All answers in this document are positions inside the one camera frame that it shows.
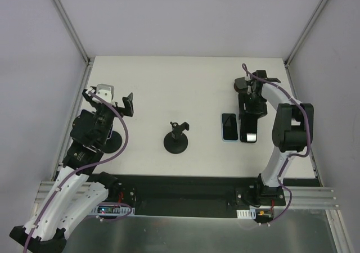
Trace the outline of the black cased smartphone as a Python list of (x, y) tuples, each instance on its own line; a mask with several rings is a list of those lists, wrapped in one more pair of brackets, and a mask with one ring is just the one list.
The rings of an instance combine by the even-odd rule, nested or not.
[(256, 143), (258, 132), (258, 117), (245, 114), (240, 117), (240, 141), (244, 143)]

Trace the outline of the brown base phone stand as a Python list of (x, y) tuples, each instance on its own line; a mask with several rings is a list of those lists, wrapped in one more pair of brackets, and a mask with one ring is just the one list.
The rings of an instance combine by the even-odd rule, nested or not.
[(250, 89), (250, 78), (245, 76), (235, 79), (234, 89), (239, 94), (248, 94), (248, 90)]

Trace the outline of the light blue smartphone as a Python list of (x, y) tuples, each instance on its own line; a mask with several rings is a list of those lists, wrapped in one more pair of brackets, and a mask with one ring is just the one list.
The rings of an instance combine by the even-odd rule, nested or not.
[(236, 142), (239, 139), (237, 129), (237, 116), (234, 113), (223, 113), (221, 115), (222, 139), (227, 142)]

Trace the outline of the black round base phone stand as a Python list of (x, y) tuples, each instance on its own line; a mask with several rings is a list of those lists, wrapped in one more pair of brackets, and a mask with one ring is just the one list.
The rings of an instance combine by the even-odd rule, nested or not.
[(108, 137), (105, 145), (103, 146), (103, 152), (114, 153), (121, 148), (122, 143), (123, 143), (123, 139), (121, 135), (113, 130), (110, 136)]

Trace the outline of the black clamp phone stand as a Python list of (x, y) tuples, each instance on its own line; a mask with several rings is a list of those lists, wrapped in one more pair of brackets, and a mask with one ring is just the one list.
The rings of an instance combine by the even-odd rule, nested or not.
[(164, 148), (172, 154), (183, 153), (188, 147), (188, 138), (184, 134), (184, 130), (189, 131), (190, 125), (187, 122), (178, 124), (177, 122), (170, 122), (172, 130), (164, 137)]

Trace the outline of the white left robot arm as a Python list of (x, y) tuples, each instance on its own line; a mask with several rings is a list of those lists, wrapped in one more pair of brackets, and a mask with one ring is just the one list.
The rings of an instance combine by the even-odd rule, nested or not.
[(94, 207), (118, 198), (118, 180), (102, 172), (83, 196), (73, 200), (97, 166), (119, 157), (126, 149), (129, 132), (123, 118), (134, 114), (133, 94), (122, 98), (122, 107), (114, 101), (111, 85), (84, 89), (82, 96), (94, 111), (82, 110), (74, 119), (72, 143), (58, 166), (52, 188), (34, 216), (10, 232), (24, 252), (62, 252), (72, 231)]

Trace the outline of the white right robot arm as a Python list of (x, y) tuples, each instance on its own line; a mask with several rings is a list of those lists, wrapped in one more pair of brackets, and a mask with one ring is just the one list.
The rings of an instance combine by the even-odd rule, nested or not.
[(313, 140), (314, 107), (296, 100), (277, 78), (268, 78), (264, 70), (248, 73), (235, 79), (238, 93), (240, 141), (255, 143), (258, 138), (258, 120), (268, 113), (271, 105), (276, 111), (272, 128), (273, 152), (265, 169), (254, 185), (241, 194), (243, 203), (284, 205), (284, 174), (295, 157), (307, 157)]

